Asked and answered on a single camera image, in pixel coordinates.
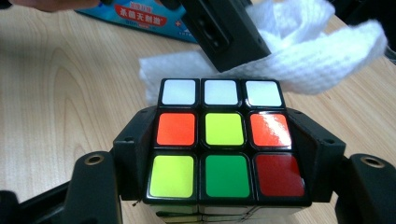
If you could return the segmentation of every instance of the white paper towel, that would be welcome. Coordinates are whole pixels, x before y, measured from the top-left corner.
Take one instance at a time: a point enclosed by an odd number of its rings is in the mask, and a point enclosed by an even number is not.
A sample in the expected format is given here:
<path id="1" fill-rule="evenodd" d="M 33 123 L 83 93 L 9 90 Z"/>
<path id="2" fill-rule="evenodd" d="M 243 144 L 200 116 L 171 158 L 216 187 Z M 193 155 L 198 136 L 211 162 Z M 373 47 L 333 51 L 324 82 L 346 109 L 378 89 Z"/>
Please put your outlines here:
<path id="1" fill-rule="evenodd" d="M 149 105 L 166 77 L 273 78 L 282 91 L 317 94 L 384 55 L 387 39 L 378 21 L 325 35 L 334 14 L 326 0 L 266 0 L 247 8 L 272 54 L 219 73 L 201 50 L 140 59 Z"/>

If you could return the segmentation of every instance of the cube face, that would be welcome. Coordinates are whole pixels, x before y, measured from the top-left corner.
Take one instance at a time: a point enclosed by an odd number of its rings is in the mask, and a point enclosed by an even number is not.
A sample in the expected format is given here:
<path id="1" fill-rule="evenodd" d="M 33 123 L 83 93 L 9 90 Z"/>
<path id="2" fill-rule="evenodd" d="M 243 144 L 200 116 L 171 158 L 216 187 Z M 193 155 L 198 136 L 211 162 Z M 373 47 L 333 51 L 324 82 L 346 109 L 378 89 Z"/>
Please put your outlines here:
<path id="1" fill-rule="evenodd" d="M 278 82 L 171 78 L 159 96 L 143 201 L 163 220 L 310 205 Z"/>
<path id="2" fill-rule="evenodd" d="M 243 156 L 210 155 L 205 160 L 209 197 L 247 198 L 250 195 L 247 160 Z"/>
<path id="3" fill-rule="evenodd" d="M 161 146 L 192 146 L 196 138 L 196 117 L 192 113 L 162 113 L 157 143 Z"/>
<path id="4" fill-rule="evenodd" d="M 237 113 L 206 114 L 205 141 L 209 146 L 242 146 L 245 137 L 241 116 Z"/>
<path id="5" fill-rule="evenodd" d="M 190 198 L 194 189 L 194 172 L 191 156 L 156 156 L 149 194 L 162 198 Z"/>

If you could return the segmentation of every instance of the cardboard box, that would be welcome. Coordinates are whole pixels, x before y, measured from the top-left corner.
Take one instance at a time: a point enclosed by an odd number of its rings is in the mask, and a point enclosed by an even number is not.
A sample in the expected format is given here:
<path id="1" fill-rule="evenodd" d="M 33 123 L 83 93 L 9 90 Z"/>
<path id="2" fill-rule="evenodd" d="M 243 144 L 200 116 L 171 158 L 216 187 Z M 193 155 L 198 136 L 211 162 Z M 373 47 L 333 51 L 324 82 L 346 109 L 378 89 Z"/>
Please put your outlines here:
<path id="1" fill-rule="evenodd" d="M 110 6 L 100 4 L 98 7 L 79 9 L 77 12 L 103 21 L 196 43 L 181 20 L 185 9 L 179 7 L 169 10 L 160 0 L 115 0 Z"/>

